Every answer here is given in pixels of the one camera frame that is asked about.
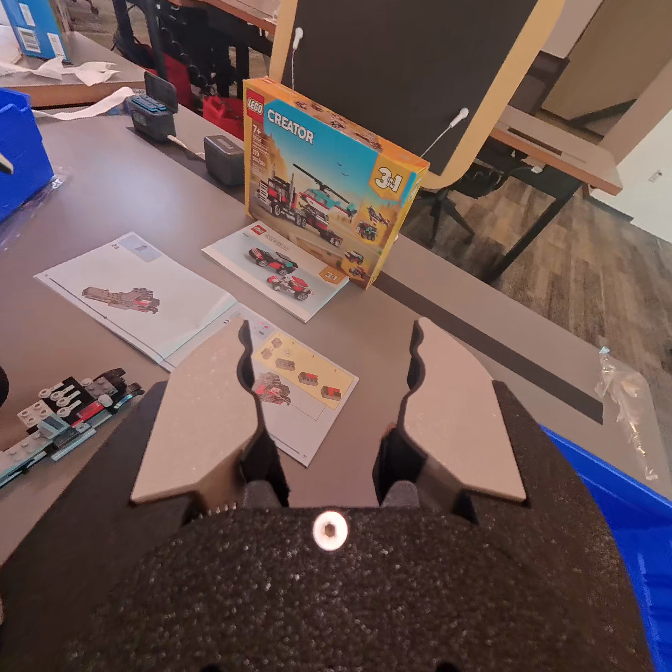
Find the grey desk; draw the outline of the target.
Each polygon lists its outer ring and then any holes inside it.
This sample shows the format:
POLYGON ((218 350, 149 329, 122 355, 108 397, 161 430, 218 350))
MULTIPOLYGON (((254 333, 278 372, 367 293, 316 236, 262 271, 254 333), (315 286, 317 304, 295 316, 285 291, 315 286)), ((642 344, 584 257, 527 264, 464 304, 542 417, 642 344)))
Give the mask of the grey desk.
POLYGON ((307 468, 286 455, 290 502, 363 507, 376 502, 371 475, 380 437, 407 390, 413 322, 443 313, 479 330, 597 399, 597 348, 405 237, 385 263, 383 288, 347 286, 307 324, 217 266, 202 249, 248 223, 245 206, 164 154, 124 116, 40 121, 64 185, 12 231, 1 252, 1 365, 10 393, 1 408, 1 449, 23 435, 15 414, 67 376, 122 367, 148 390, 167 373, 34 276, 135 232, 235 295, 359 378, 307 468))

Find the open instruction booklet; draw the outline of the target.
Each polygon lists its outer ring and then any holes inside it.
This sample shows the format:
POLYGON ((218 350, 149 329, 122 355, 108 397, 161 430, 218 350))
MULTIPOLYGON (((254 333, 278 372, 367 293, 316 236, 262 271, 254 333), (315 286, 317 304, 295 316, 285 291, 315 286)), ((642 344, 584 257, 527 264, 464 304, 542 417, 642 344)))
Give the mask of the open instruction booklet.
POLYGON ((359 377, 134 232, 34 278, 168 372, 234 319, 248 322, 267 428, 310 466, 359 377))

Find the black power adapter box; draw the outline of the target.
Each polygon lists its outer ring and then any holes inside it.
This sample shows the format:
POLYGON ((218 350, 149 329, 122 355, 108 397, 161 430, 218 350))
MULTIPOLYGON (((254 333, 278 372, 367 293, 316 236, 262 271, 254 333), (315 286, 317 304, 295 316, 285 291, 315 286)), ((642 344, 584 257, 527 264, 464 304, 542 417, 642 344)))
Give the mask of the black power adapter box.
POLYGON ((217 182, 228 187, 245 184, 244 150, 224 135, 204 138, 206 169, 217 182))

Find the blue cardboard box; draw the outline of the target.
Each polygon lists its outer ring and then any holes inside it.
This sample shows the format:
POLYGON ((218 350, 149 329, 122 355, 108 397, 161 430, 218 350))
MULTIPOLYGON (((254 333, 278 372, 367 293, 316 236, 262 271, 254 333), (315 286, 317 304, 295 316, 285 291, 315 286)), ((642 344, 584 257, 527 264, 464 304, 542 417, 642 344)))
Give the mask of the blue cardboard box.
POLYGON ((26 56, 71 63, 71 22, 64 1, 2 1, 4 13, 26 56))

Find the white paper strip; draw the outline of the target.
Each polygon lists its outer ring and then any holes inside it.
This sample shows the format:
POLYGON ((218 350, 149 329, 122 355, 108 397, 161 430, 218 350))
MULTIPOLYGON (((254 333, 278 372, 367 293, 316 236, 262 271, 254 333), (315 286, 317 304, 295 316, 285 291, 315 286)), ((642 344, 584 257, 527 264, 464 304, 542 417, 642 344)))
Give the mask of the white paper strip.
POLYGON ((38 109, 32 109, 34 116, 37 119, 48 118, 51 120, 58 121, 71 121, 71 120, 80 120, 86 118, 95 118, 97 116, 102 116, 118 107, 119 105, 124 105, 124 102, 129 97, 135 95, 134 89, 130 87, 122 87, 117 91, 113 92, 109 96, 103 98, 102 100, 92 104, 88 107, 84 107, 79 111, 70 111, 70 112, 57 112, 57 113, 48 113, 38 109))

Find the wooden top table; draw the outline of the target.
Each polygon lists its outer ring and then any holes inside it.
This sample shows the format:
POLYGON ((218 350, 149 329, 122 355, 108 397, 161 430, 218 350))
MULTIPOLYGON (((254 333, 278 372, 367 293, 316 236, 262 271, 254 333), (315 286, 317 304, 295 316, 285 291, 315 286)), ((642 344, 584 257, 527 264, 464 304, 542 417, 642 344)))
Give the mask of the wooden top table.
POLYGON ((482 281, 494 284, 582 187, 617 196, 623 184, 614 156, 604 147, 514 107, 506 107, 489 138, 541 165, 536 177, 527 175, 523 182, 553 199, 516 244, 483 271, 482 281))

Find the partly built toy brick model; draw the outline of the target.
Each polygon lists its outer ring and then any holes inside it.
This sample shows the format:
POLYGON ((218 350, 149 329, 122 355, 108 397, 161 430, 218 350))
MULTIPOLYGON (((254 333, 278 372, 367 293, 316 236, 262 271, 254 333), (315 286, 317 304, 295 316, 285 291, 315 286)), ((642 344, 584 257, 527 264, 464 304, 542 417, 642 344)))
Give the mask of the partly built toy brick model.
POLYGON ((115 368, 94 378, 65 378, 39 391, 38 400, 17 414, 26 436, 1 451, 1 487, 45 458, 57 462, 91 439, 98 429, 145 390, 115 368))

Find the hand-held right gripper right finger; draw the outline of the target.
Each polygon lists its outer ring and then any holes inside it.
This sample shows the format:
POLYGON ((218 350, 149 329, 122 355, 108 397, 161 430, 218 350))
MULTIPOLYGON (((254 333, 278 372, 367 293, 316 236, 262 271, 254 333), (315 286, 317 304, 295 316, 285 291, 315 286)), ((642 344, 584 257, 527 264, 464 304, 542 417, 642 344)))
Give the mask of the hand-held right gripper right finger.
POLYGON ((421 506, 450 513, 469 513, 471 495, 525 504, 492 376, 426 317, 414 323, 409 351, 408 392, 374 462, 378 502, 411 483, 421 506))

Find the wood framed blackboard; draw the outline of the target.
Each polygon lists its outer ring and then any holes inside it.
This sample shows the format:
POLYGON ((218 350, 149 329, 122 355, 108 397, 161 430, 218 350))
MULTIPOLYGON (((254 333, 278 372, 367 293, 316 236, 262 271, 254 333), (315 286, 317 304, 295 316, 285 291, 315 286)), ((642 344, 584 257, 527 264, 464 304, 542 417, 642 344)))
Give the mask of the wood framed blackboard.
POLYGON ((473 163, 564 1, 281 1, 270 77, 429 162, 422 186, 473 163), (304 30, 292 52, 295 28, 304 30), (463 108, 466 120, 448 130, 463 108))

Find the blue plastic bin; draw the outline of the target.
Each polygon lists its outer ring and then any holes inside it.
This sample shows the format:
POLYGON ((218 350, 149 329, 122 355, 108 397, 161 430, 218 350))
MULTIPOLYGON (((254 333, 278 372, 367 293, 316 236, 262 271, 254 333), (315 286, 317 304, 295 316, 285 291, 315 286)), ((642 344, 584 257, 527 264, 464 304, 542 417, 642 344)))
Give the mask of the blue plastic bin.
POLYGON ((29 96, 1 89, 1 153, 14 173, 1 173, 1 222, 4 222, 54 176, 29 96))
POLYGON ((656 671, 671 670, 671 502, 543 426, 601 509, 643 617, 656 671))

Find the black blue battery pack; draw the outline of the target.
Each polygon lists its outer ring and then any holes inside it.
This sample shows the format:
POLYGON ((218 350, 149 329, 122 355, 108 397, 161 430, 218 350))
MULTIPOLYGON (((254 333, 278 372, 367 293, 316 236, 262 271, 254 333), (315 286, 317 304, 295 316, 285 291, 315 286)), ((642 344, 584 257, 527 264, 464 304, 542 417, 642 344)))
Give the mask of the black blue battery pack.
POLYGON ((152 71, 145 71, 145 93, 134 94, 124 106, 134 129, 156 142, 177 139, 174 115, 179 110, 177 89, 152 71))

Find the black office chair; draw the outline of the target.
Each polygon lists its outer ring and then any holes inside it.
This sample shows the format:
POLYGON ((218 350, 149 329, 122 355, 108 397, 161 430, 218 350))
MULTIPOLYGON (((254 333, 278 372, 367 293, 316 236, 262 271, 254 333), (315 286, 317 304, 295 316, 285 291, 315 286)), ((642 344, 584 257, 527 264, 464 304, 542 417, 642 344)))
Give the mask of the black office chair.
POLYGON ((448 187, 436 191, 420 188, 415 201, 431 204, 430 216, 433 225, 429 248, 433 248, 436 243, 443 213, 448 214, 455 223, 466 231, 469 243, 475 237, 475 231, 458 212, 455 202, 451 199, 450 195, 452 193, 456 192, 472 199, 479 199, 500 189, 510 177, 520 177, 524 172, 531 172, 532 169, 533 166, 520 163, 508 171, 500 171, 489 165, 475 162, 457 182, 448 187))

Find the red bag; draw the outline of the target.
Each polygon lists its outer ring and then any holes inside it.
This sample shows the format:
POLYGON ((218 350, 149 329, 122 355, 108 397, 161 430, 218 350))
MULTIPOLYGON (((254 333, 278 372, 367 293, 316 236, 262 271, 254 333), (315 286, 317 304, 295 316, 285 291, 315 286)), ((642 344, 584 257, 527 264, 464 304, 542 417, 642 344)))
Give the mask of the red bag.
POLYGON ((244 140, 244 103, 242 99, 206 96, 202 101, 203 118, 232 136, 244 140))

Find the colourful toy set box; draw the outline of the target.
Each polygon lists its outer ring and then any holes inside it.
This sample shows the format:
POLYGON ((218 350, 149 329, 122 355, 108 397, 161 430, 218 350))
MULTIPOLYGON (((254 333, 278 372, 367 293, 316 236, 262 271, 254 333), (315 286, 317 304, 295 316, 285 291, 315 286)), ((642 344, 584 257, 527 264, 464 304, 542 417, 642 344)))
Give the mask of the colourful toy set box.
POLYGON ((248 215, 369 288, 429 163, 269 77, 243 89, 248 215))

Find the white crumpled paper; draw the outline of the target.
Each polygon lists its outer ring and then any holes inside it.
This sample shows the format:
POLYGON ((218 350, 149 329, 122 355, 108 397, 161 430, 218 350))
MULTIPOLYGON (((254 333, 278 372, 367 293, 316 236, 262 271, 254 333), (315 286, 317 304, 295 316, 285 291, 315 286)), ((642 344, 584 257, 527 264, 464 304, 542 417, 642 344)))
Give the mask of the white crumpled paper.
POLYGON ((22 74, 33 75, 46 79, 62 81, 63 76, 72 75, 84 85, 91 87, 98 83, 105 83, 120 71, 113 68, 114 63, 87 62, 79 66, 66 65, 59 58, 53 58, 42 63, 36 69, 30 69, 19 64, 1 61, 1 76, 22 74))

